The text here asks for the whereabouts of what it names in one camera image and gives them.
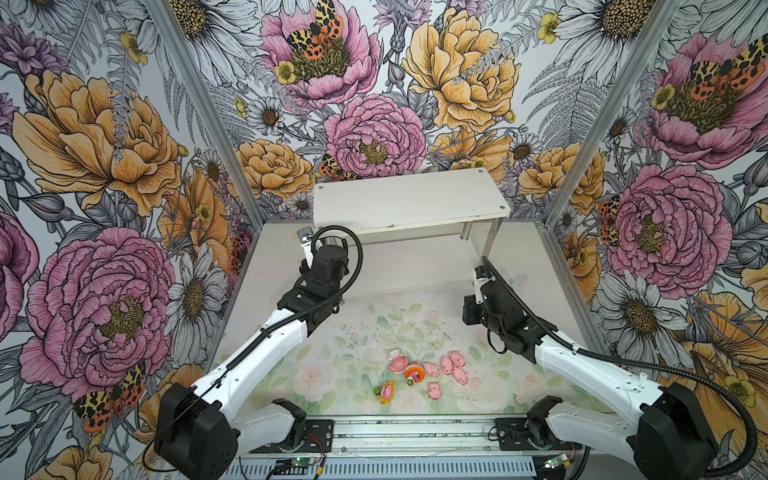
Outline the pink white hooded toy figure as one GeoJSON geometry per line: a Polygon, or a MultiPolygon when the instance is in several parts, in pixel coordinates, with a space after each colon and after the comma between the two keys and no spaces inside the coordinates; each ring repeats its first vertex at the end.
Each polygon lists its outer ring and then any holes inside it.
{"type": "Polygon", "coordinates": [[[388,370],[394,374],[402,374],[411,364],[408,357],[404,356],[399,349],[393,349],[388,354],[388,370]]]}

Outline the pink toy with yellow flower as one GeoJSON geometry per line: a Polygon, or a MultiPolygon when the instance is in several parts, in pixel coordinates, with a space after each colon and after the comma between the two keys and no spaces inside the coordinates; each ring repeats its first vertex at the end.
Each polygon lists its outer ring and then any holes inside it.
{"type": "Polygon", "coordinates": [[[383,404],[389,404],[395,393],[395,384],[393,382],[385,382],[374,388],[374,395],[378,401],[383,404]]]}

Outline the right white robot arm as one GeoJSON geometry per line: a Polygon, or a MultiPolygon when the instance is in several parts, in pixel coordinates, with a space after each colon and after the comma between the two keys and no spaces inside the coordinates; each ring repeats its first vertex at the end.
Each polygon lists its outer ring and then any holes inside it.
{"type": "Polygon", "coordinates": [[[464,299],[466,325],[483,326],[503,352],[562,376],[609,409],[581,411],[548,394],[527,413],[523,433],[532,446],[579,444],[635,466],[647,479],[703,478],[719,447],[690,391],[581,354],[555,325],[531,314],[488,266],[475,268],[473,286],[464,299]]]}

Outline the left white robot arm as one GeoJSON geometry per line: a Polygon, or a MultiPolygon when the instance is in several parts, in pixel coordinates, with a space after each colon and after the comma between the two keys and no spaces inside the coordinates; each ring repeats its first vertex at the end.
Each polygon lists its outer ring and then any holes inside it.
{"type": "Polygon", "coordinates": [[[263,447],[300,447],[306,412],[278,398],[239,424],[236,415],[265,376],[336,314],[362,266],[359,238],[345,227],[325,227],[302,238],[300,277],[260,329],[224,363],[191,386],[171,385],[160,400],[153,449],[188,479],[219,479],[245,453],[263,447]]]}

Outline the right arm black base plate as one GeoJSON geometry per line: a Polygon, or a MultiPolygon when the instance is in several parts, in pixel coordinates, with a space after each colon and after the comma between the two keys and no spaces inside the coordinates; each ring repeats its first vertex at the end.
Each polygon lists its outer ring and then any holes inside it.
{"type": "Polygon", "coordinates": [[[487,439],[497,442],[501,451],[571,451],[578,448],[556,439],[545,423],[523,417],[496,418],[487,432],[487,439]]]}

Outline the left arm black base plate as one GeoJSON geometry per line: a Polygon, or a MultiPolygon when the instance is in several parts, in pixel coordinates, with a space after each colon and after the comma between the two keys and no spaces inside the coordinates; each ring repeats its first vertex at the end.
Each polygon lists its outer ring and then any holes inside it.
{"type": "Polygon", "coordinates": [[[293,426],[283,441],[251,449],[249,453],[329,453],[333,445],[334,428],[334,420],[310,418],[293,426]]]}

